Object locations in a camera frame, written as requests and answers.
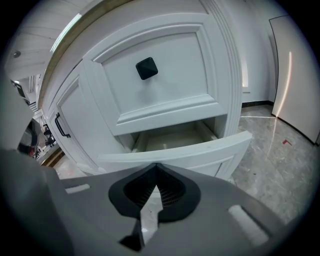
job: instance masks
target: black knob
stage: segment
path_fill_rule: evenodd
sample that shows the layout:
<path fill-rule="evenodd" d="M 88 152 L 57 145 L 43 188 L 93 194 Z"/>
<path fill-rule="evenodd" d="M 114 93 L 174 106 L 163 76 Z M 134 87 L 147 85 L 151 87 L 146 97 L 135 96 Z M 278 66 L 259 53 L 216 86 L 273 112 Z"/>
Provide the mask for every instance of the black knob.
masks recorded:
<path fill-rule="evenodd" d="M 154 62 L 154 59 L 151 57 L 140 61 L 138 64 L 135 65 L 135 67 L 136 70 L 138 70 L 138 73 L 142 80 L 146 80 L 158 74 L 157 66 Z"/>

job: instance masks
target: open drawer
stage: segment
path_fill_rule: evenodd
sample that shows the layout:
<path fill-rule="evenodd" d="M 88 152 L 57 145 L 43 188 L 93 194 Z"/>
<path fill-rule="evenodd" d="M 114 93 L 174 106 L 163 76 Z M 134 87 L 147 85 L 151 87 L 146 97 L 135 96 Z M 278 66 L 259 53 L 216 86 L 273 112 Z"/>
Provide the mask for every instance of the open drawer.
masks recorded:
<path fill-rule="evenodd" d="M 197 121 L 142 132 L 131 153 L 100 154 L 97 163 L 102 173 L 163 163 L 227 180 L 243 158 L 251 137 L 244 131 L 217 139 Z"/>

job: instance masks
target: white wall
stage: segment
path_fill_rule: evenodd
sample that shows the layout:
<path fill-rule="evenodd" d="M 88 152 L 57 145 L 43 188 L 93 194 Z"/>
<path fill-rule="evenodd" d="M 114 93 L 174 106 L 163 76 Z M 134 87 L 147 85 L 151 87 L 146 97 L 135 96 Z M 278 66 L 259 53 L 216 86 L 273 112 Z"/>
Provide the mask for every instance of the white wall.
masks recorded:
<path fill-rule="evenodd" d="M 264 36 L 265 49 L 267 51 L 270 85 L 268 100 L 275 101 L 278 84 L 278 53 L 270 20 L 276 17 L 288 15 L 288 13 L 274 0 L 251 0 L 256 16 L 259 19 L 262 36 Z"/>
<path fill-rule="evenodd" d="M 242 81 L 248 86 L 242 102 L 274 101 L 278 68 L 275 66 L 269 19 L 286 12 L 271 0 L 220 0 L 228 12 L 242 65 Z"/>
<path fill-rule="evenodd" d="M 311 141 L 320 131 L 320 68 L 298 25 L 283 16 L 271 21 L 279 59 L 279 82 L 272 113 Z"/>

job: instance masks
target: raised panel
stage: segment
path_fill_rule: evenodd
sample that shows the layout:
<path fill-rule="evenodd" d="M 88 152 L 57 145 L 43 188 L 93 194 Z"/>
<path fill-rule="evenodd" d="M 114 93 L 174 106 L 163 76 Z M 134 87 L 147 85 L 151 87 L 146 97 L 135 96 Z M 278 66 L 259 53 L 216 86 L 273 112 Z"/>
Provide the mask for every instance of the raised panel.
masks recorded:
<path fill-rule="evenodd" d="M 148 57 L 153 58 L 158 74 L 142 80 L 136 64 Z M 112 56 L 102 66 L 120 115 L 208 94 L 206 71 L 195 33 L 144 41 Z"/>
<path fill-rule="evenodd" d="M 73 143 L 94 170 L 98 169 L 95 164 L 98 154 L 126 152 L 118 139 L 111 134 L 100 114 L 82 63 L 62 84 L 53 103 L 60 114 L 59 122 L 63 131 L 71 136 L 66 139 Z"/>
<path fill-rule="evenodd" d="M 158 74 L 141 80 L 135 65 L 148 57 Z M 98 43 L 83 62 L 113 135 L 228 113 L 228 53 L 208 14 L 176 13 L 136 22 Z"/>

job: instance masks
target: cabinet door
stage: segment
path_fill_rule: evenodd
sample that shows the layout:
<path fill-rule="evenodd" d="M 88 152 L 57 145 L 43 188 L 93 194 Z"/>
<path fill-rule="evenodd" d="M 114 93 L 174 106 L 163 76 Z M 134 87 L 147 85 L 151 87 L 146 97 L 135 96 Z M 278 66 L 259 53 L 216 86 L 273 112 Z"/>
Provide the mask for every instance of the cabinet door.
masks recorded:
<path fill-rule="evenodd" d="M 70 134 L 75 147 L 83 152 L 88 163 L 95 166 L 102 152 L 124 153 L 124 147 L 114 137 L 95 103 L 82 62 L 70 73 L 53 100 L 59 123 Z"/>
<path fill-rule="evenodd" d="M 48 125 L 50 128 L 50 131 L 53 134 L 53 137 L 59 144 L 60 148 L 63 150 L 63 152 L 68 156 L 68 158 L 74 160 L 78 167 L 85 170 L 91 170 L 94 168 L 94 166 L 90 166 L 90 163 L 86 160 L 86 154 L 81 150 L 78 145 L 75 144 L 75 141 L 71 138 L 67 138 L 65 136 L 62 136 L 62 134 L 59 131 L 59 128 L 56 124 L 56 118 L 57 118 L 57 108 L 51 107 L 48 111 Z"/>

